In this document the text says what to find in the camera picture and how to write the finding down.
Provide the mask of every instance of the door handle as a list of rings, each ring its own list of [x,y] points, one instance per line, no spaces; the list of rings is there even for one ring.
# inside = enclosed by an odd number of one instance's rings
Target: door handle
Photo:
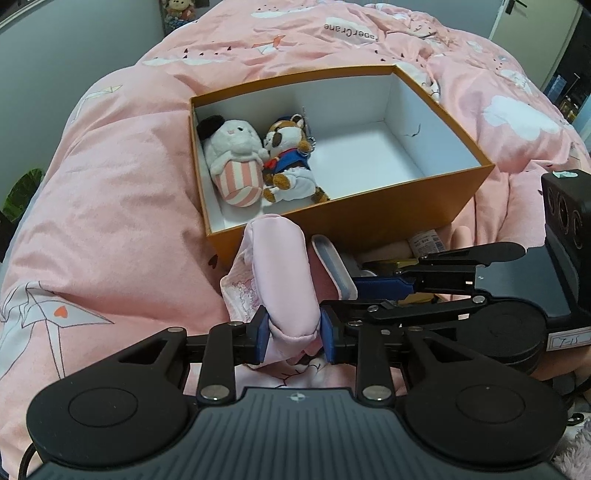
[[[513,9],[515,8],[515,4],[520,4],[522,7],[527,8],[527,5],[519,0],[509,0],[509,2],[507,3],[507,10],[505,10],[505,13],[507,15],[511,15],[513,13]]]

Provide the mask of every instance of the pink cloth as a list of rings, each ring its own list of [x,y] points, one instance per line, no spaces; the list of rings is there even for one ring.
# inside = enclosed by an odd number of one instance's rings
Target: pink cloth
[[[588,169],[589,156],[507,52],[384,4],[224,0],[137,65],[98,81],[68,121],[0,293],[0,452],[13,478],[30,442],[27,405],[44,386],[167,326],[198,334],[228,319],[219,293],[225,272],[199,212],[189,99],[263,77],[366,64],[399,65],[498,165],[445,239],[543,241],[541,174]],[[238,381],[354,382],[352,368],[315,362],[239,367]]]
[[[259,306],[267,309],[271,338],[264,365],[301,357],[316,340],[320,307],[306,239],[287,218],[269,214],[246,226],[236,260],[220,286],[230,320],[250,322]]]

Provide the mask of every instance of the white door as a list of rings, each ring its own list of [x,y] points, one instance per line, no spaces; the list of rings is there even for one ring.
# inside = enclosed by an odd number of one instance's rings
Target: white door
[[[505,0],[492,41],[544,88],[558,67],[582,11],[577,0]]]

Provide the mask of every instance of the white fluffy fabric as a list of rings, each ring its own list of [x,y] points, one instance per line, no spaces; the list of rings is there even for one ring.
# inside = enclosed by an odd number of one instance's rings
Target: white fluffy fabric
[[[591,419],[554,458],[554,465],[571,480],[591,479]]]

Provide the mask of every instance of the bed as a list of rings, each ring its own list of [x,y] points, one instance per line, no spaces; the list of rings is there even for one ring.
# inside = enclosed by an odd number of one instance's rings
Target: bed
[[[292,72],[396,64],[496,164],[439,232],[449,248],[541,245],[541,175],[589,171],[575,130],[490,41],[387,4],[265,2],[221,2],[98,81],[70,115],[0,275],[0,451],[12,477],[29,444],[27,405],[44,386],[166,326],[195,335],[228,319],[226,272],[199,212],[192,96]],[[237,376],[241,387],[354,384],[352,369],[321,358],[239,367]]]

